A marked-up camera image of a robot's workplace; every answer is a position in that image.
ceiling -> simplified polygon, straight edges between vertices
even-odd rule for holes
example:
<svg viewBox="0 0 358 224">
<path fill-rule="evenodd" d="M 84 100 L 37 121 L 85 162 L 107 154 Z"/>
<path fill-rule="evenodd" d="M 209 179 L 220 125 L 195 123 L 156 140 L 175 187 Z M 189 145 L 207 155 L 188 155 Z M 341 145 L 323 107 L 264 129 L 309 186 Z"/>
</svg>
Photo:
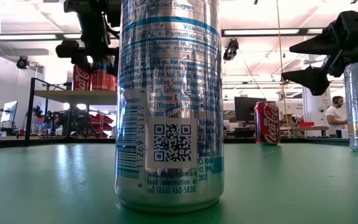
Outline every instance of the ceiling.
<svg viewBox="0 0 358 224">
<path fill-rule="evenodd" d="M 62 0 L 0 0 L 0 34 L 80 32 L 75 14 L 63 11 Z M 353 0 L 278 0 L 281 28 L 326 27 L 341 11 L 358 11 L 358 1 Z M 221 29 L 278 28 L 276 0 L 220 0 Z M 223 65 L 224 81 L 279 80 L 281 62 L 288 69 L 300 69 L 303 55 L 288 51 L 291 45 L 306 37 L 240 37 L 239 53 L 234 60 Z M 222 48 L 230 38 L 222 39 Z M 4 52 L 15 49 L 46 49 L 48 55 L 33 55 L 31 60 L 56 58 L 55 47 L 59 41 L 1 42 Z"/>
</svg>

barcode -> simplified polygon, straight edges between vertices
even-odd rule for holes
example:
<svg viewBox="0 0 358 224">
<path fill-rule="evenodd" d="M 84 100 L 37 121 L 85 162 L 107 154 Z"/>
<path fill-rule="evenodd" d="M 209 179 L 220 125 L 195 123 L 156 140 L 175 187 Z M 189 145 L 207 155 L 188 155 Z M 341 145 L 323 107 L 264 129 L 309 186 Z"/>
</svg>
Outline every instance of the barcode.
<svg viewBox="0 0 358 224">
<path fill-rule="evenodd" d="M 191 126 L 189 124 L 155 124 L 154 161 L 191 161 L 190 137 Z"/>
<path fill-rule="evenodd" d="M 197 166 L 197 119 L 149 118 L 147 165 L 151 168 Z"/>
<path fill-rule="evenodd" d="M 141 142 L 138 132 L 140 108 L 138 98 L 126 100 L 126 104 L 120 107 L 122 121 L 116 139 L 117 175 L 133 179 L 139 179 L 136 150 Z"/>
</svg>

coca-cola can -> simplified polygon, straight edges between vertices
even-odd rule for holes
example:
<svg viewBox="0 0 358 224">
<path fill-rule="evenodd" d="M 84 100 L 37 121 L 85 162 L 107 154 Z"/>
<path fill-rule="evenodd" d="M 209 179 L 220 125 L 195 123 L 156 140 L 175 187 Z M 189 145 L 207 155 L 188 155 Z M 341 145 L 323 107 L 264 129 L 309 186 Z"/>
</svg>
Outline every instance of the coca-cola can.
<svg viewBox="0 0 358 224">
<path fill-rule="evenodd" d="M 255 140 L 258 144 L 280 143 L 280 116 L 276 102 L 263 101 L 256 104 Z"/>
<path fill-rule="evenodd" d="M 73 69 L 73 87 L 72 90 L 75 91 L 90 91 L 91 90 L 91 75 L 80 68 L 77 65 L 74 65 Z"/>
</svg>

white shirt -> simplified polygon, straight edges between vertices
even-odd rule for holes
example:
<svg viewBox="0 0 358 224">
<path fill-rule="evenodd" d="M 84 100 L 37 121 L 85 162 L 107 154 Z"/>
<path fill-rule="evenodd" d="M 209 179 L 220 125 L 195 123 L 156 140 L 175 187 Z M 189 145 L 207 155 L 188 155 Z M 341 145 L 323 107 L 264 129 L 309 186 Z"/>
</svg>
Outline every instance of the white shirt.
<svg viewBox="0 0 358 224">
<path fill-rule="evenodd" d="M 328 115 L 332 115 L 335 117 L 336 120 L 342 121 L 341 115 L 339 114 L 338 109 L 335 106 L 330 106 L 326 110 L 326 119 Z M 341 130 L 345 128 L 344 125 L 332 125 L 332 124 L 328 124 L 328 122 L 327 122 L 327 126 L 329 127 L 327 134 L 336 134 L 336 130 Z"/>
</svg>

shelf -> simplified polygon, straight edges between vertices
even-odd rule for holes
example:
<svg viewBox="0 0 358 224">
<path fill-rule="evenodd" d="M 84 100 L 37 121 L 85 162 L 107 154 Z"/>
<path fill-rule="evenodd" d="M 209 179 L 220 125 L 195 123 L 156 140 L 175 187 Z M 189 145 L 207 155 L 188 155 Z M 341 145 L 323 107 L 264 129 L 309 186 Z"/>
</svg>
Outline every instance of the shelf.
<svg viewBox="0 0 358 224">
<path fill-rule="evenodd" d="M 108 90 L 93 91 L 52 91 L 52 90 L 35 90 L 35 96 L 47 98 L 61 103 L 70 103 L 77 105 L 116 105 L 117 92 Z"/>
</svg>

